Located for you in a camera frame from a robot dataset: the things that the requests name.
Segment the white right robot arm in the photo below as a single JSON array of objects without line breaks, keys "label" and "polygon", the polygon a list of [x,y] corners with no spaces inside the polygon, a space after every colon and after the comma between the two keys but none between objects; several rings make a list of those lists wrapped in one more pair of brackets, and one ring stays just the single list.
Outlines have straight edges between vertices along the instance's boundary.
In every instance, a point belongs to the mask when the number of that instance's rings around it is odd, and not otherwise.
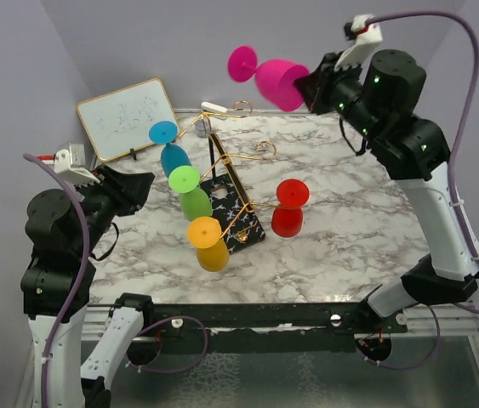
[{"label": "white right robot arm", "polygon": [[341,70],[337,54],[325,54],[312,73],[294,80],[309,111],[339,113],[358,131],[362,146],[385,168],[413,207],[429,253],[397,280],[377,287],[360,303],[359,326],[377,332],[395,312],[468,300],[479,280],[479,245],[459,215],[449,184],[451,150],[440,127],[413,112],[426,72],[408,53],[386,49],[360,68]]}]

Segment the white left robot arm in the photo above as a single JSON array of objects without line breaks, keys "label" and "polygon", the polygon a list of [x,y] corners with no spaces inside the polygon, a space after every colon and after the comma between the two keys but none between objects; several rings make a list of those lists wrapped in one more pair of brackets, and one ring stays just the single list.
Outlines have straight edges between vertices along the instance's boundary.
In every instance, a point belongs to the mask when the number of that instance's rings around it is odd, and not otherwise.
[{"label": "white left robot arm", "polygon": [[108,407],[111,383],[129,343],[154,327],[153,303],[124,294],[111,326],[93,353],[81,359],[81,337],[95,267],[92,254],[116,217],[135,214],[146,203],[153,173],[120,173],[100,165],[98,183],[77,187],[89,245],[71,198],[45,190],[28,204],[25,231],[33,244],[20,288],[34,348],[36,407]]}]

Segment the red wine glass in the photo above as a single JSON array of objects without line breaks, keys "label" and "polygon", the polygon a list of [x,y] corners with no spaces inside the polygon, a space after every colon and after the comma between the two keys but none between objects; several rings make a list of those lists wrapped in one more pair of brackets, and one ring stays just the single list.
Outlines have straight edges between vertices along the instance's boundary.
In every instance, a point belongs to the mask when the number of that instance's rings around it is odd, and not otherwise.
[{"label": "red wine glass", "polygon": [[284,238],[297,235],[303,225],[302,207],[309,198],[310,191],[304,182],[295,178],[282,181],[277,186],[278,205],[271,219],[273,232]]}]

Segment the magenta wine glass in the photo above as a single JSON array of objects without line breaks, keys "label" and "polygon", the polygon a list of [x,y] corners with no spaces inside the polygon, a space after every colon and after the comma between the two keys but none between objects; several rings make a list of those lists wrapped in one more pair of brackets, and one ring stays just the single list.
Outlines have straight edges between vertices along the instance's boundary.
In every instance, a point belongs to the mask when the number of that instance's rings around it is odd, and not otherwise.
[{"label": "magenta wine glass", "polygon": [[232,51],[227,71],[235,82],[253,78],[259,93],[281,111],[295,111],[304,104],[301,93],[294,86],[297,79],[310,74],[302,64],[287,59],[269,59],[260,64],[255,50],[242,45]]}]

